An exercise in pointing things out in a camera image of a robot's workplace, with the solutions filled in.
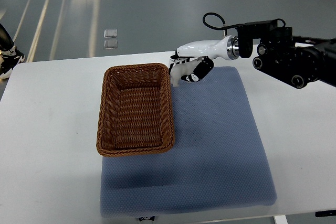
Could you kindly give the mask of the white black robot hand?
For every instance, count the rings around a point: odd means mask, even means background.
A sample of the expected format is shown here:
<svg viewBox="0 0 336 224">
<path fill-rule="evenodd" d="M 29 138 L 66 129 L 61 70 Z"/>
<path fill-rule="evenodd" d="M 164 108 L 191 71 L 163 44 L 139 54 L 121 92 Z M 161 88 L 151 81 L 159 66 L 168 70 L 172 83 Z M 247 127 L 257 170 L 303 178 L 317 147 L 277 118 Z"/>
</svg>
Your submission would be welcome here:
<svg viewBox="0 0 336 224">
<path fill-rule="evenodd" d="M 239 47 L 238 37 L 236 36 L 225 36 L 221 40 L 191 42 L 178 47 L 175 54 L 170 57 L 169 75 L 175 65 L 201 58 L 202 62 L 196 67 L 193 73 L 202 80 L 214 68 L 214 59 L 235 60 L 238 57 Z M 181 80 L 188 82 L 187 76 L 183 76 Z"/>
</svg>

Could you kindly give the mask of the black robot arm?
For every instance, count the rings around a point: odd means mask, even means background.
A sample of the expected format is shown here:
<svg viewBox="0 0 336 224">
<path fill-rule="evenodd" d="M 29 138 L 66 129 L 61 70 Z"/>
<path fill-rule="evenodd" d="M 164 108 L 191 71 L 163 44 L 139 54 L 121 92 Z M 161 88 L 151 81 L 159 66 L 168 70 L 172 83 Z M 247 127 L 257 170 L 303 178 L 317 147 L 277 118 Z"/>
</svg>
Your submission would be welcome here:
<svg viewBox="0 0 336 224">
<path fill-rule="evenodd" d="M 237 24 L 239 55 L 249 58 L 259 39 L 253 67 L 296 89 L 322 81 L 335 86 L 335 39 L 294 36 L 280 18 Z"/>
</svg>

